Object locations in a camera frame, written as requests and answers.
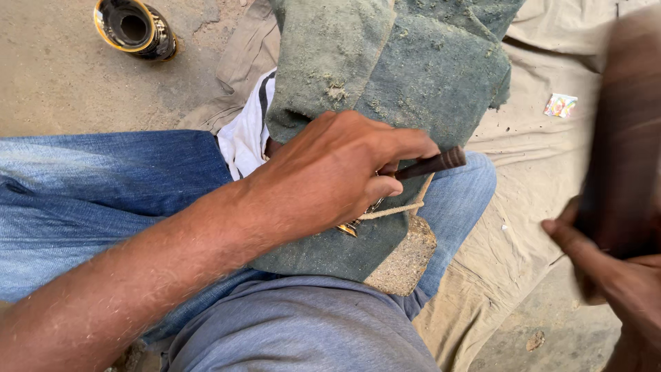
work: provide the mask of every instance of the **hand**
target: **hand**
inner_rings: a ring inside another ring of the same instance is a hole
[[[577,210],[575,197],[560,217],[542,221],[542,228],[611,305],[629,347],[661,355],[661,255],[621,261],[603,253],[573,227]]]
[[[439,153],[423,130],[328,111],[240,182],[248,190],[247,210],[270,211],[264,224],[286,242],[353,220],[379,198],[402,192],[399,181],[376,171]]]

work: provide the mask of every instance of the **dusty ground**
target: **dusty ground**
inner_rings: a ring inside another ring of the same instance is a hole
[[[105,44],[92,22],[94,0],[6,2],[0,15],[0,136],[169,129],[223,94],[216,65],[247,8],[239,0],[147,3],[182,41],[171,62],[146,63]],[[571,279],[568,262],[552,271],[487,342],[471,372],[600,369],[619,322],[605,306],[580,306]],[[526,351],[540,330],[544,344]],[[146,364],[144,371],[157,370],[154,359]]]
[[[0,14],[0,136],[170,129],[223,94],[215,69],[247,7],[150,0],[184,46],[147,63],[98,35],[95,0],[8,1]]]
[[[598,372],[611,355],[620,325],[607,305],[582,304],[565,257],[503,322],[469,372]],[[544,343],[527,351],[538,331]]]

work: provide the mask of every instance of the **green cloth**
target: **green cloth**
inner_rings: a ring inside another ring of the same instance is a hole
[[[326,110],[356,109],[397,128],[427,130],[442,150],[464,145],[508,96],[500,46],[523,0],[271,0],[282,38],[266,124],[284,143]],[[417,196],[425,177],[379,209]],[[363,221],[276,248],[251,263],[285,275],[362,282],[404,238],[408,214]]]

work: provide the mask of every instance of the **faded jeans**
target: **faded jeans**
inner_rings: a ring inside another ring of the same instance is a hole
[[[18,301],[231,181],[215,138],[204,131],[0,138],[0,300]],[[475,152],[467,152],[466,166],[434,176],[418,212],[438,242],[418,283],[429,298],[495,187],[493,164]],[[173,336],[237,285],[277,277],[236,270],[143,339]]]

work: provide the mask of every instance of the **candy wrapper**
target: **candy wrapper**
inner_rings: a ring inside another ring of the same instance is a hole
[[[578,97],[554,93],[551,95],[551,99],[549,99],[549,102],[546,104],[544,113],[549,116],[568,118],[572,113],[572,109],[574,106],[576,106],[577,101]]]

